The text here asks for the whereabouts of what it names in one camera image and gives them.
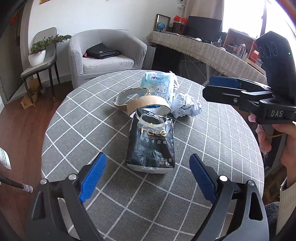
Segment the potted green plant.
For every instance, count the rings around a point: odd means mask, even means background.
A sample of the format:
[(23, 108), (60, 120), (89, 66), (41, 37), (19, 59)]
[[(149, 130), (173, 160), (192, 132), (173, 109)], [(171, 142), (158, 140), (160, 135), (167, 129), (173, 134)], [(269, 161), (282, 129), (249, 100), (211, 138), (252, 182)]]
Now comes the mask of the potted green plant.
[(56, 35), (48, 38), (44, 38), (34, 44), (29, 52), (28, 60), (31, 67), (37, 66), (44, 62), (46, 49), (50, 46), (61, 44), (69, 40), (71, 35)]

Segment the dark table leg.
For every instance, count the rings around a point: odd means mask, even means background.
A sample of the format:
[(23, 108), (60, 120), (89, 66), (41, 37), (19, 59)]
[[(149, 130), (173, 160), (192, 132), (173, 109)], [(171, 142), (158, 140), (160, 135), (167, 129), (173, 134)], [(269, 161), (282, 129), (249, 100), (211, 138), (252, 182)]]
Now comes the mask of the dark table leg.
[(27, 184), (20, 184), (18, 182), (15, 182), (15, 181), (13, 181), (13, 180), (11, 180), (9, 178), (6, 178), (6, 177), (2, 176), (2, 175), (0, 175), (0, 182), (4, 183), (6, 185), (16, 187), (16, 188), (20, 188), (25, 192), (33, 193), (33, 191), (34, 191), (32, 186), (27, 185)]

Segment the beige lace desk cloth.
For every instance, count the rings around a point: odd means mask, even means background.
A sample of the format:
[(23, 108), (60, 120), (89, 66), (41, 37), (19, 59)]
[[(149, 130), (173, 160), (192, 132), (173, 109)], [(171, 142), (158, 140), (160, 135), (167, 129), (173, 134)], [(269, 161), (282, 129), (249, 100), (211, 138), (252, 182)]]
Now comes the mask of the beige lace desk cloth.
[(174, 33), (152, 31), (147, 40), (208, 64), (229, 77), (244, 78), (267, 84), (267, 78), (257, 69), (235, 55), (214, 45), (197, 41)]

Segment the grey dining chair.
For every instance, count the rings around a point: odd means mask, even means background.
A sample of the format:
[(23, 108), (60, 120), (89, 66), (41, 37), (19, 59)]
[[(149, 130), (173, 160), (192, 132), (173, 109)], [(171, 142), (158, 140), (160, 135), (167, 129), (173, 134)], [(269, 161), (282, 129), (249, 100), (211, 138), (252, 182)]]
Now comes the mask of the grey dining chair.
[(48, 74), (49, 74), (49, 81), (50, 81), (50, 86), (51, 86), (51, 90), (52, 90), (52, 95), (53, 95), (53, 100), (56, 102), (56, 97), (55, 97), (55, 92), (54, 92), (54, 83), (53, 83), (53, 76), (52, 76), (52, 66), (54, 66), (55, 68), (55, 72), (56, 72), (56, 77), (58, 79), (58, 83), (60, 83), (60, 78), (59, 78), (59, 73), (58, 73), (58, 68), (57, 68), (57, 44), (50, 46), (46, 49), (46, 54), (45, 54), (45, 59), (44, 62), (34, 66), (34, 67), (28, 67), (27, 69), (25, 69), (22, 74), (21, 74), (21, 79), (24, 82), (26, 91), (29, 92), (28, 90), (28, 84), (26, 79), (28, 77), (33, 76), (34, 74), (37, 75), (40, 87), (42, 88), (41, 85), (41, 80), (39, 77), (39, 73), (45, 70), (48, 70)]

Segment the cardboard box on floor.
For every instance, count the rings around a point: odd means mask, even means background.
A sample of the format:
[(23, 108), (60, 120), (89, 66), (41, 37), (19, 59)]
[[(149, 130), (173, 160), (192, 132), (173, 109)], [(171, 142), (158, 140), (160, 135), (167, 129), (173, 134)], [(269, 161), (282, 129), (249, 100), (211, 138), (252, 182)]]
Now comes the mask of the cardboard box on floor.
[(23, 109), (27, 109), (31, 106), (34, 108), (36, 107), (37, 98), (41, 91), (41, 87), (37, 78), (29, 81), (28, 90), (29, 92), (23, 96), (21, 101)]

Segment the light blue tissue pack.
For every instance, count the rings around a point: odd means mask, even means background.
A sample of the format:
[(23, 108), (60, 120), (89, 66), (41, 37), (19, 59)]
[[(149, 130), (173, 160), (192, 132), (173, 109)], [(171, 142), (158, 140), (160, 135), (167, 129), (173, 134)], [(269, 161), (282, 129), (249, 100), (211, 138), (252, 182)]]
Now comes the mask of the light blue tissue pack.
[(179, 83), (175, 73), (146, 71), (142, 76), (140, 87), (148, 88), (151, 95), (164, 98), (169, 106), (171, 106)]

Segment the wooden picture frame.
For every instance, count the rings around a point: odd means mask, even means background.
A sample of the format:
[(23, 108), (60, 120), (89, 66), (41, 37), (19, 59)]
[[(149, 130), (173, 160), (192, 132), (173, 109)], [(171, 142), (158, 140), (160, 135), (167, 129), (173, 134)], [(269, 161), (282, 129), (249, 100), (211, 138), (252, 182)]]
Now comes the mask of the wooden picture frame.
[(170, 21), (171, 21), (171, 18), (169, 16), (156, 14), (156, 19), (155, 19), (155, 22), (154, 22), (154, 29), (153, 30), (159, 32), (159, 30), (157, 30), (157, 28), (156, 28), (156, 25), (157, 25), (157, 23), (161, 22), (161, 23), (164, 23), (166, 25), (166, 28), (162, 32), (167, 31), (168, 27), (170, 25)]

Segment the small blue globe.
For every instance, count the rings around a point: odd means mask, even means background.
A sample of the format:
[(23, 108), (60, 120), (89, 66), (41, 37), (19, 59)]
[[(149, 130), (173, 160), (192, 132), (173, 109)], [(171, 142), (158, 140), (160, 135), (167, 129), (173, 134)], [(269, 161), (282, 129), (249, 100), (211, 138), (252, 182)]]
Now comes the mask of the small blue globe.
[(166, 25), (164, 23), (159, 22), (157, 23), (156, 28), (161, 32), (166, 28)]

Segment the grey checked tablecloth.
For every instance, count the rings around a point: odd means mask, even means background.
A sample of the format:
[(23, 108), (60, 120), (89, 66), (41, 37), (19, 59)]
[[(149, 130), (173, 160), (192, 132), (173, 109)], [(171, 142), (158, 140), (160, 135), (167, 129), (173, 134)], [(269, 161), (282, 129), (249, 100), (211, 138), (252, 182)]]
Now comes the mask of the grey checked tablecloth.
[[(107, 163), (85, 208), (105, 240), (190, 240), (210, 211), (189, 160), (233, 182), (252, 180), (264, 188), (264, 169), (255, 136), (231, 106), (207, 102), (203, 87), (178, 77), (178, 93), (197, 100), (195, 117), (166, 118), (152, 130), (132, 118), (124, 104), (142, 94), (140, 70), (109, 73), (77, 85), (45, 132), (41, 172), (58, 181), (77, 173), (99, 152)], [(119, 95), (134, 91), (119, 99)]]

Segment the white paper ball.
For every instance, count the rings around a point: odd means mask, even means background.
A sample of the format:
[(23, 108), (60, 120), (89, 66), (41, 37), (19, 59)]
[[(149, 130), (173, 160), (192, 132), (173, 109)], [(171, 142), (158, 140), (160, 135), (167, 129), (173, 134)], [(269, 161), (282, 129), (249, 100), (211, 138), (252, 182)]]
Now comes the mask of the white paper ball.
[(202, 105), (188, 94), (179, 93), (173, 97), (171, 114), (174, 118), (195, 117), (202, 113)]

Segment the black bag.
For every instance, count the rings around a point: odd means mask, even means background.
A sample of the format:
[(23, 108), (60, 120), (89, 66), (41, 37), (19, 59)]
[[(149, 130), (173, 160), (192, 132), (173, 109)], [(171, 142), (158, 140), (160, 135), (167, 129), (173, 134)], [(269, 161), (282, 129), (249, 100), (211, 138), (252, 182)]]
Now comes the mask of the black bag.
[(117, 57), (121, 54), (118, 49), (109, 49), (103, 42), (89, 48), (83, 54), (84, 58), (106, 59), (110, 57)]

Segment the grey door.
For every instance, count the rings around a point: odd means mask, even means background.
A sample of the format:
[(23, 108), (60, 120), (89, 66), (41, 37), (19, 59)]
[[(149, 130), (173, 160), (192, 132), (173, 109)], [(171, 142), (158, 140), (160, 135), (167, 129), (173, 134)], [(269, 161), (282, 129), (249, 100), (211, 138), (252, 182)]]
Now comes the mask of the grey door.
[(28, 64), (29, 13), (22, 7), (1, 36), (1, 100), (9, 103), (22, 85), (21, 73)]

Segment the black tissue pack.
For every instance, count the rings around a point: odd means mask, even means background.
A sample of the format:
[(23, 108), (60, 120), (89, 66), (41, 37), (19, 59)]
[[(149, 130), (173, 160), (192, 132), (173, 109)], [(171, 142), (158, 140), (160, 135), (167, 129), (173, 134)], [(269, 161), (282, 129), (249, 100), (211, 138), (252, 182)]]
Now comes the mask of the black tissue pack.
[(173, 171), (173, 120), (146, 109), (137, 109), (128, 133), (125, 161), (130, 169), (138, 172), (165, 174)]

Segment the black monitor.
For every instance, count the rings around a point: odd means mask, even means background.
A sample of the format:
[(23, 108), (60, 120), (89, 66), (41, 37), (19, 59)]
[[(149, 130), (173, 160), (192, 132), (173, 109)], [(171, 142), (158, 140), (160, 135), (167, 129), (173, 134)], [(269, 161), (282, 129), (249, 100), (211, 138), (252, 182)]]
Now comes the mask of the black monitor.
[(213, 42), (219, 38), (221, 26), (222, 20), (189, 16), (184, 35)]

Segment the brown tape roll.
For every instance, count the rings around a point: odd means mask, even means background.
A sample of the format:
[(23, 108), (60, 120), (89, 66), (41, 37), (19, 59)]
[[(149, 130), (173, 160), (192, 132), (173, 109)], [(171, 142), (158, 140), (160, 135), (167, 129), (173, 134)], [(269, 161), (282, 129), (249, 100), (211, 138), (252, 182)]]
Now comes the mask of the brown tape roll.
[(131, 100), (126, 105), (128, 115), (131, 116), (137, 109), (148, 108), (150, 112), (158, 115), (166, 116), (171, 112), (171, 108), (167, 101), (155, 95), (142, 96)]

